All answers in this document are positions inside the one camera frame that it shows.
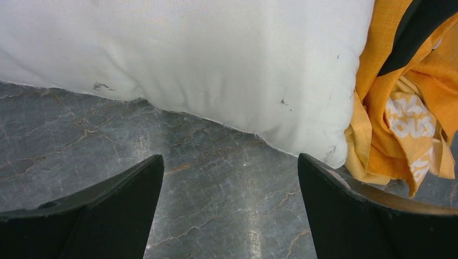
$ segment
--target orange cloth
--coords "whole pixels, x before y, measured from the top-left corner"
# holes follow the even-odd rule
[[[375,1],[356,78],[354,114],[345,132],[345,165],[368,183],[402,179],[414,196],[428,171],[455,177],[449,145],[458,130],[458,15],[437,28],[407,66],[377,77],[410,3]]]

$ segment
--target cushion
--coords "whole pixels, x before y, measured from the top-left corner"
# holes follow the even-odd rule
[[[2,0],[0,80],[133,100],[344,164],[373,0]]]

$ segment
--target pillow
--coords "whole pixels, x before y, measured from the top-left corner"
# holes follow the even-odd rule
[[[373,0],[2,0],[0,80],[132,100],[338,168]]]

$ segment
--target gray marble floor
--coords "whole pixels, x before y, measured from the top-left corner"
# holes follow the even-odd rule
[[[145,258],[316,258],[296,159],[256,136],[144,100],[0,84],[0,212],[72,194],[152,154],[166,173]],[[457,186],[428,175],[415,199],[458,207]],[[402,182],[383,189],[407,195]]]

